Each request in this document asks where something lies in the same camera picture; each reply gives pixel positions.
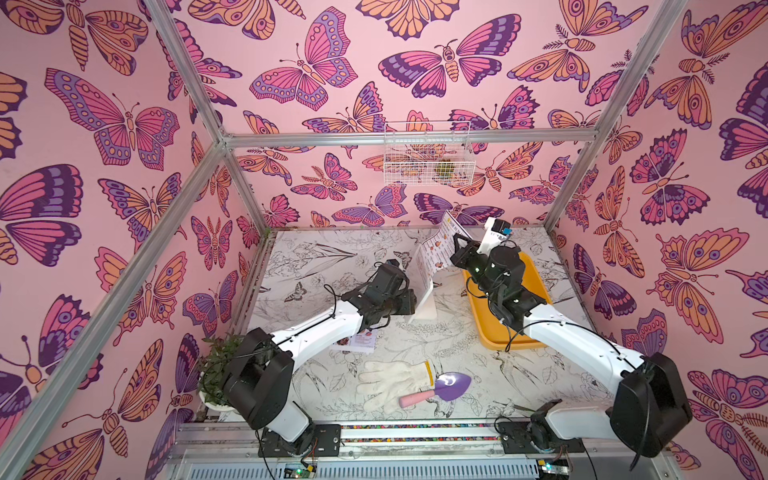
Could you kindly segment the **dim sum menu sheet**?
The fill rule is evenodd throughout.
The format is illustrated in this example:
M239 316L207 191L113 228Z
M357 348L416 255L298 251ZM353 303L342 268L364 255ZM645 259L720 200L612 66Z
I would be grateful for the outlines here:
M436 232L425 240L418 247L417 251L421 250L435 259L440 258L445 263L445 269L452 268L453 263L451 262L450 257L457 249L454 245L455 234L472 239L470 234L458 220L451 213L446 213Z

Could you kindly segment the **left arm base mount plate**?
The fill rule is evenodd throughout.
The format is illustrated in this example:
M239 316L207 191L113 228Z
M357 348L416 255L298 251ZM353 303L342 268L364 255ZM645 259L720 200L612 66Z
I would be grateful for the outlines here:
M311 423L293 441L287 441L277 432L264 429L260 440L258 455L261 458L337 457L341 447L341 425Z

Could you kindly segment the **clear acrylic menu holder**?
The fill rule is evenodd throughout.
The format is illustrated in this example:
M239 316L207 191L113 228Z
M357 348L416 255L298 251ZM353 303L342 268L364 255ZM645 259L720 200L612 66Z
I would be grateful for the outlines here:
M416 307L409 322L432 321L437 319L437 307L434 299L434 276L445 269L440 258L433 258L418 250L413 256L406 273L410 287L416 295Z

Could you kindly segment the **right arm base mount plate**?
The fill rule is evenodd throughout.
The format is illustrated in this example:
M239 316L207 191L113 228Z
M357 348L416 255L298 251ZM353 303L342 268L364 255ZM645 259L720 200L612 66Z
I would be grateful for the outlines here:
M528 419L501 419L495 423L494 429L500 437L505 454L557 455L560 452L586 452L581 440L562 440L547 427Z

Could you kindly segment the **special menu paper sheet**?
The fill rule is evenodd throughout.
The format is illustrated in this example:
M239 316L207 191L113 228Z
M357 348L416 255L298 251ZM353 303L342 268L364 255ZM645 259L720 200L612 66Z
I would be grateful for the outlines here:
M337 341L334 346L341 351L370 354L375 351L377 332L365 330L354 336Z

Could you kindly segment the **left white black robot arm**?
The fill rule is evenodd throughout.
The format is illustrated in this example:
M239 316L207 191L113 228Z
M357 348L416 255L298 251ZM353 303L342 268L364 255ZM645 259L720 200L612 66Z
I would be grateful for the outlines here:
M338 341L393 316L415 313L417 298L396 259L380 263L363 284L338 295L313 318L289 329L267 333L250 330L226 364L220 388L226 402L255 431L267 429L301 453L312 442L315 424L289 400L295 370Z

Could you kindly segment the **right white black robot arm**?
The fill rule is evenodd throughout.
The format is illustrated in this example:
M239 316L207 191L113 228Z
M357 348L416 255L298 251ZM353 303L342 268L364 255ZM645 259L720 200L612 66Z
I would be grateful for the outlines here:
M607 439L653 458L690 423L692 409L672 359L620 346L570 320L524 286L519 248L495 232L480 241L456 234L453 243L451 263L468 273L496 320L513 336L556 350L611 395L610 403L552 400L535 410L528 432L538 450L550 450L556 441Z

